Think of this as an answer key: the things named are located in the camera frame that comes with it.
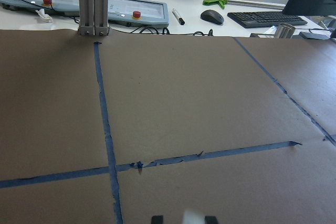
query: cardboard surface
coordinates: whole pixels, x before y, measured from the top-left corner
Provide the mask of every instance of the cardboard surface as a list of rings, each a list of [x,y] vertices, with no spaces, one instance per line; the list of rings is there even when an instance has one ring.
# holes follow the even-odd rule
[[[186,209],[219,223],[335,223],[336,148],[280,148],[119,173],[124,223],[182,223]]]
[[[0,30],[0,180],[108,166],[93,44]]]
[[[117,164],[323,138],[232,38],[100,41]]]
[[[329,40],[239,38],[329,134],[336,133],[336,44]]]
[[[109,174],[0,189],[0,223],[115,223]]]

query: red button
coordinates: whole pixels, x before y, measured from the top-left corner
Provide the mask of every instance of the red button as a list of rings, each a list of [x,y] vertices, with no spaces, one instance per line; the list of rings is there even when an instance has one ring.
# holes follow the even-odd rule
[[[51,5],[52,1],[51,0],[43,0],[43,4],[45,5]]]
[[[135,11],[133,12],[133,17],[134,17],[134,18],[140,18],[140,17],[141,17],[141,12],[138,12],[137,10],[135,10]]]

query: metal cup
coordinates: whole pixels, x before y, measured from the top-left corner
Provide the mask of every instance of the metal cup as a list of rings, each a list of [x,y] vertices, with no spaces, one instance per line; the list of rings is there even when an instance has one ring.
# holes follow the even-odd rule
[[[286,24],[286,23],[281,23],[277,30],[275,31],[274,38],[278,39],[290,39],[295,31],[295,27],[292,25]]]

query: blue tape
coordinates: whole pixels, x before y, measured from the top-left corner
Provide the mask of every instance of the blue tape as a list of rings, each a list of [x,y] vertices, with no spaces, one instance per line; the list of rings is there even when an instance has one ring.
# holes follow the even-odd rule
[[[287,90],[275,79],[264,67],[261,63],[243,46],[243,44],[235,37],[233,39],[240,45],[240,47],[245,51],[247,55],[262,69],[262,71],[283,91],[283,93],[301,110],[303,114],[305,114],[311,122],[325,135],[325,137],[336,146],[335,139],[305,110],[290,94],[288,94]]]
[[[239,155],[239,154],[245,154],[245,153],[251,153],[251,152],[267,151],[267,150],[273,150],[273,149],[284,148],[284,147],[289,147],[289,146],[295,146],[298,144],[302,145],[294,141],[287,141],[287,142],[281,142],[281,143],[264,144],[264,145],[257,145],[257,146],[225,150],[225,151],[217,151],[217,152],[204,153],[202,151],[199,154],[157,159],[149,163],[148,165],[143,166],[142,168],[148,168],[148,167],[153,167],[157,165],[172,165],[172,164],[178,164],[180,162],[190,162],[190,161],[196,161],[196,160],[201,160],[201,159],[225,157],[225,156]],[[118,172],[124,172],[130,169],[138,169],[138,166],[135,166],[135,163],[117,165]]]
[[[103,84],[103,76],[101,71],[100,65],[100,56],[99,56],[99,45],[100,42],[95,42],[95,63],[96,63],[96,73],[97,73],[97,81],[100,87],[99,99],[100,99],[100,107],[101,107],[101,115],[103,119],[103,127],[105,132],[105,142],[109,160],[109,172],[111,177],[111,187],[112,187],[112,195],[114,197],[114,213],[115,213],[115,220],[117,224],[123,224],[122,213],[121,213],[121,205],[120,205],[120,190],[119,190],[119,183],[117,177],[117,170],[116,170],[116,157],[113,151],[113,140],[111,135],[111,127],[109,123],[109,115],[107,109],[107,103],[105,98],[105,90]]]
[[[14,186],[26,186],[26,185],[31,185],[31,184],[45,183],[45,182],[58,181],[58,180],[64,180],[64,179],[94,176],[94,175],[100,175],[100,174],[105,174],[105,173],[109,173],[108,166],[100,167],[100,168],[93,168],[93,169],[86,169],[86,170],[77,170],[74,172],[42,175],[42,176],[37,176],[37,177],[32,177],[32,178],[18,178],[18,179],[4,180],[4,181],[0,181],[0,188],[14,187]]]

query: marker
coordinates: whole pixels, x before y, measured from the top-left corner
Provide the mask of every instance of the marker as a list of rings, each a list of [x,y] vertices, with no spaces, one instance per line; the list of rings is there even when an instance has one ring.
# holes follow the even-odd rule
[[[180,14],[178,13],[178,11],[176,9],[173,9],[173,14],[175,16],[175,18],[177,19],[177,21],[180,23],[180,25],[184,25],[185,22],[183,20],[183,18],[180,16]]]

